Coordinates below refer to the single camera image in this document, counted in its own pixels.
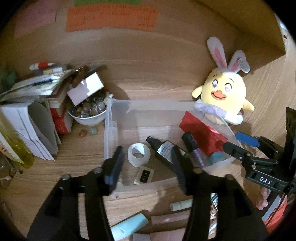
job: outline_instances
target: white notebook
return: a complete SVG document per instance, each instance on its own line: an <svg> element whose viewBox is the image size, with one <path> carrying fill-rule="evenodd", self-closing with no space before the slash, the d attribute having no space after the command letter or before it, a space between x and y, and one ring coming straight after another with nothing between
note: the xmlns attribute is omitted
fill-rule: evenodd
<svg viewBox="0 0 296 241"><path fill-rule="evenodd" d="M29 151L44 160L54 160L58 147L50 113L40 103L14 103L0 106L6 120Z"/></svg>

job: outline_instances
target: white cylinder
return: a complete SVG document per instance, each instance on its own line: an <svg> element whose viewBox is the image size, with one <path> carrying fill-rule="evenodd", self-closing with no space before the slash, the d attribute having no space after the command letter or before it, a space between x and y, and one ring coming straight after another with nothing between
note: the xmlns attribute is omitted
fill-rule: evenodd
<svg viewBox="0 0 296 241"><path fill-rule="evenodd" d="M135 157L135 153L141 153L143 157ZM132 144L128 148L128 160L134 167L140 167L147 164L150 159L150 149L143 143Z"/></svg>
<svg viewBox="0 0 296 241"><path fill-rule="evenodd" d="M148 219L141 213L122 221L111 227L111 233L115 241L124 239L148 224Z"/></svg>
<svg viewBox="0 0 296 241"><path fill-rule="evenodd" d="M178 211L192 206L193 199L188 199L180 202L173 202L170 204L171 211Z"/></svg>
<svg viewBox="0 0 296 241"><path fill-rule="evenodd" d="M39 69L39 68L38 68L38 65L39 65L39 63L31 64L30 67L29 67L29 69L30 69L31 71L38 70L38 69Z"/></svg>
<svg viewBox="0 0 296 241"><path fill-rule="evenodd" d="M190 210L186 210L179 213L172 213L168 215L152 216L151 223L164 224L164 223L176 222L176 221L188 219L189 215L190 215Z"/></svg>

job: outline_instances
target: green paper note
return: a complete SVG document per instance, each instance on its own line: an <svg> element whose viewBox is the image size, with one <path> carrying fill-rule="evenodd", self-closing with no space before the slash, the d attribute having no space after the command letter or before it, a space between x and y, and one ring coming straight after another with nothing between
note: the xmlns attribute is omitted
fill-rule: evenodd
<svg viewBox="0 0 296 241"><path fill-rule="evenodd" d="M98 3L119 3L119 4L134 4L140 5L141 0L75 0L75 6Z"/></svg>

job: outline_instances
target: white bowl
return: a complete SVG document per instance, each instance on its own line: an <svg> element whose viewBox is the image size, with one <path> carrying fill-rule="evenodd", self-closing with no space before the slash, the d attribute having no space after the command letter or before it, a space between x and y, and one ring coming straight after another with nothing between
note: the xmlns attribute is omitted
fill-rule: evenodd
<svg viewBox="0 0 296 241"><path fill-rule="evenodd" d="M106 111L107 111L107 109L98 115L91 116L91 117L85 117L85 118L73 116L69 110L68 110L68 113L69 113L69 115L71 115L73 117L73 119L75 121L77 121L80 124L83 124L85 126L96 126L97 124L99 124L101 121L103 121L105 119Z"/></svg>

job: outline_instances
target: finger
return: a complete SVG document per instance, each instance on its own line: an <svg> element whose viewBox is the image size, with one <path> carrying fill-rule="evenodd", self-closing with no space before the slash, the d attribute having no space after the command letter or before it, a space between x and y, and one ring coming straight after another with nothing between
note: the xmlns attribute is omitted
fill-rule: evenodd
<svg viewBox="0 0 296 241"><path fill-rule="evenodd" d="M262 203L259 203L259 202L256 202L256 207L259 209L259 210L262 210L264 207L262 206Z"/></svg>
<svg viewBox="0 0 296 241"><path fill-rule="evenodd" d="M270 191L266 187L262 187L260 189L260 193L262 194L263 197L267 198L268 195L269 195L269 193L270 193Z"/></svg>
<svg viewBox="0 0 296 241"><path fill-rule="evenodd" d="M264 199L263 202L262 202L262 206L267 207L267 205L268 205L268 201L266 199Z"/></svg>

